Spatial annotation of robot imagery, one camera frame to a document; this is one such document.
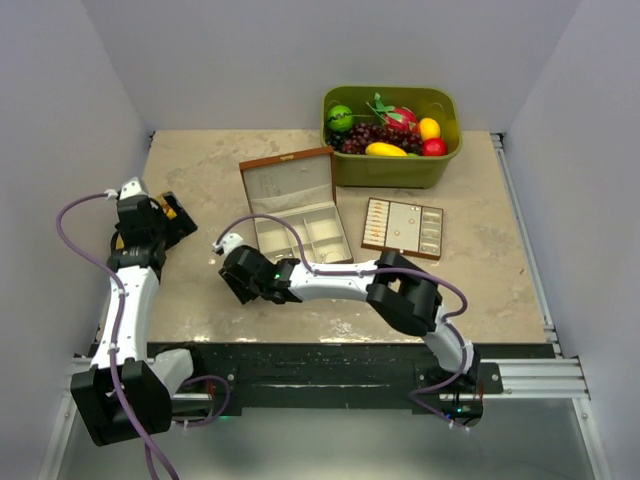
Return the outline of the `brown jewelry box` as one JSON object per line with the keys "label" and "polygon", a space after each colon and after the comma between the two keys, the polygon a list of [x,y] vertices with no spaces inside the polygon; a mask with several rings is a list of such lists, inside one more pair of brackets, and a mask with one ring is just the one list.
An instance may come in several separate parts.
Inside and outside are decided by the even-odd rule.
{"label": "brown jewelry box", "polygon": [[353,254],[337,208],[335,160],[330,147],[279,154],[239,164],[249,211],[280,218],[296,230],[311,263],[322,252]]}

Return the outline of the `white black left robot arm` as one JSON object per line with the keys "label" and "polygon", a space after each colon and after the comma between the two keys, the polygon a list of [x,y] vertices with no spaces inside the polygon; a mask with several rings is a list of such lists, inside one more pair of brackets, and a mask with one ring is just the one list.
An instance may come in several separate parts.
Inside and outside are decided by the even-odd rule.
{"label": "white black left robot arm", "polygon": [[118,221],[103,263],[110,277],[105,331],[87,370],[73,375],[71,394],[98,446],[162,433],[172,421],[172,397],[200,390],[207,368],[186,349],[147,356],[147,332],[167,251],[197,230],[173,192],[150,196],[136,179],[105,197]]}

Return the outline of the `brown ring earring tray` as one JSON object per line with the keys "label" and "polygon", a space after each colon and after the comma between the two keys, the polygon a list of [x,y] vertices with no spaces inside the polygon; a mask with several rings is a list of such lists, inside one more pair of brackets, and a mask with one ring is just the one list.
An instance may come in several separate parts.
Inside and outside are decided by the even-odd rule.
{"label": "brown ring earring tray", "polygon": [[[439,260],[443,225],[441,208],[370,197],[361,247]],[[396,237],[395,230],[401,230],[401,236]]]}

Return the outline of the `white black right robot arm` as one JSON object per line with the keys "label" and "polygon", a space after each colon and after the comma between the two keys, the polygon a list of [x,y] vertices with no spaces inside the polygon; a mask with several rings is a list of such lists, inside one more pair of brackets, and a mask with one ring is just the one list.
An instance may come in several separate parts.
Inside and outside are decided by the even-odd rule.
{"label": "white black right robot arm", "polygon": [[213,250],[224,257],[220,276],[243,304],[257,298],[364,302],[393,330],[423,340],[438,362],[438,386],[466,393],[481,380],[479,353],[451,322],[467,310],[466,296],[397,252],[360,264],[322,265],[298,258],[273,263],[244,243],[220,241]]}

